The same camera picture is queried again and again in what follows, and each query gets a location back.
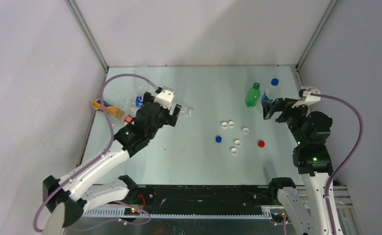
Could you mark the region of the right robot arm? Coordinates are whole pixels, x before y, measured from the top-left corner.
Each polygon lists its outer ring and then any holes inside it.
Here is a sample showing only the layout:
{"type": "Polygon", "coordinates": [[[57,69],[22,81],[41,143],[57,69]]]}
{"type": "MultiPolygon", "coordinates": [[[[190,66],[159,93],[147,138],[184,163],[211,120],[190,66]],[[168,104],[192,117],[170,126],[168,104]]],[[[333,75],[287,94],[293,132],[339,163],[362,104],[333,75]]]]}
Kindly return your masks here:
{"type": "Polygon", "coordinates": [[[330,135],[332,119],[307,105],[296,107],[295,99],[278,98],[262,101],[263,118],[270,119],[275,112],[277,123],[286,123],[297,146],[292,159],[304,183],[308,197],[306,208],[299,198],[291,178],[274,178],[269,184],[268,198],[275,205],[282,204],[298,235],[341,235],[343,233],[335,208],[333,185],[326,185],[333,173],[330,155],[325,146],[330,135]]]}

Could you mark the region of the green bottle cap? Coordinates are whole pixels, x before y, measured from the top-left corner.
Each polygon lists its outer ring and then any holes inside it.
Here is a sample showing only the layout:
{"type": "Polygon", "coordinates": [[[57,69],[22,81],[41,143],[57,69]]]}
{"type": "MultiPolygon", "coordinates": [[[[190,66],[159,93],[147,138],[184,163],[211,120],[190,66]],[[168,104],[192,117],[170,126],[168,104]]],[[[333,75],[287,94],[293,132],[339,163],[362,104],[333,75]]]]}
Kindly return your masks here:
{"type": "Polygon", "coordinates": [[[255,90],[258,90],[260,88],[260,84],[258,82],[256,82],[253,84],[252,88],[255,90]]]}

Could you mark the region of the clear crushed plastic bottle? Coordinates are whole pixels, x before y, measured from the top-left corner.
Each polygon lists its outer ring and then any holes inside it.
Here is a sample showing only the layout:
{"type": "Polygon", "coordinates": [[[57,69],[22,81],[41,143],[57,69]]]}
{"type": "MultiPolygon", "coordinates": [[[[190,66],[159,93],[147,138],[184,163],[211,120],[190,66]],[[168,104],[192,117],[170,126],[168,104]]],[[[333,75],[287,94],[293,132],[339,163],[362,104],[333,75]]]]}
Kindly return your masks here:
{"type": "Polygon", "coordinates": [[[266,86],[266,89],[261,98],[261,105],[263,106],[263,100],[273,101],[279,94],[279,85],[272,86],[270,83],[266,86]]]}

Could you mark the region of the clear ribbed plastic bottle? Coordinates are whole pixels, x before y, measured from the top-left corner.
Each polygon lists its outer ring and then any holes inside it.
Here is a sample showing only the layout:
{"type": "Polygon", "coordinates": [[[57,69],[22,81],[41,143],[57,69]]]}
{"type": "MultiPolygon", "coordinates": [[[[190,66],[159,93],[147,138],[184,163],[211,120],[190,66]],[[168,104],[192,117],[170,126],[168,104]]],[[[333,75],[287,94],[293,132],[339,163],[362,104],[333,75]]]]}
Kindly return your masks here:
{"type": "Polygon", "coordinates": [[[192,107],[189,107],[189,106],[185,106],[183,105],[180,109],[180,116],[189,116],[189,115],[192,115],[194,112],[194,109],[192,107]]]}

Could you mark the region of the green plastic bottle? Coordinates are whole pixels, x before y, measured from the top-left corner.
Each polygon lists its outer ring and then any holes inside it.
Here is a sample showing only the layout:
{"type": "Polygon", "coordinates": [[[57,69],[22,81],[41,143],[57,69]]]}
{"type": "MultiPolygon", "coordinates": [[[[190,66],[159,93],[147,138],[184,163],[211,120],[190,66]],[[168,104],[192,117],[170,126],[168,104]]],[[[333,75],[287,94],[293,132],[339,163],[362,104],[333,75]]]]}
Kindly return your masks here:
{"type": "Polygon", "coordinates": [[[246,98],[245,98],[245,104],[247,107],[255,107],[258,103],[260,96],[260,89],[255,90],[252,87],[248,90],[246,98]]]}

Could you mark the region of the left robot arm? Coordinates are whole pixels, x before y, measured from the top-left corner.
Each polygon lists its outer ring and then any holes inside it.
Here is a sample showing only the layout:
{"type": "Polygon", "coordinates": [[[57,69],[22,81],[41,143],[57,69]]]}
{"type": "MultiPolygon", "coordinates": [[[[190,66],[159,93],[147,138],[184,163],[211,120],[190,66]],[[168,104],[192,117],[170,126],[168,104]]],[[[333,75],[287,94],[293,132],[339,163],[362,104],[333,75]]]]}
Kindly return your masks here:
{"type": "Polygon", "coordinates": [[[59,229],[71,226],[85,212],[109,202],[136,202],[137,185],[127,175],[98,187],[94,183],[145,148],[164,125],[176,125],[182,107],[179,104],[173,107],[174,94],[174,90],[166,87],[159,89],[156,96],[144,93],[142,107],[129,124],[111,135],[108,147],[72,172],[43,180],[43,199],[51,214],[58,216],[59,229]]]}

